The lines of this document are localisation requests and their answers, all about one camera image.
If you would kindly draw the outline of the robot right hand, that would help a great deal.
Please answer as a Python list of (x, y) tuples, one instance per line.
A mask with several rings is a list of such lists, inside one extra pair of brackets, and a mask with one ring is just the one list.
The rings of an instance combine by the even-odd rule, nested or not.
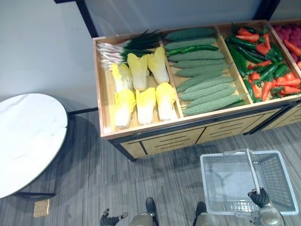
[(248, 192), (248, 196), (251, 198), (253, 203), (258, 205), (260, 208), (271, 206), (269, 195), (263, 187), (260, 187), (260, 193), (257, 193), (257, 191), (253, 189), (252, 191)]

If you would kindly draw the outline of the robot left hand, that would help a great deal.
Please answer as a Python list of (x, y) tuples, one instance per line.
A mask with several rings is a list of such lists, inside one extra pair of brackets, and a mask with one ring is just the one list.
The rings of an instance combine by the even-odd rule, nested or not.
[(100, 226), (115, 226), (119, 221), (128, 216), (127, 212), (116, 217), (109, 217), (109, 208), (106, 208), (100, 219)]

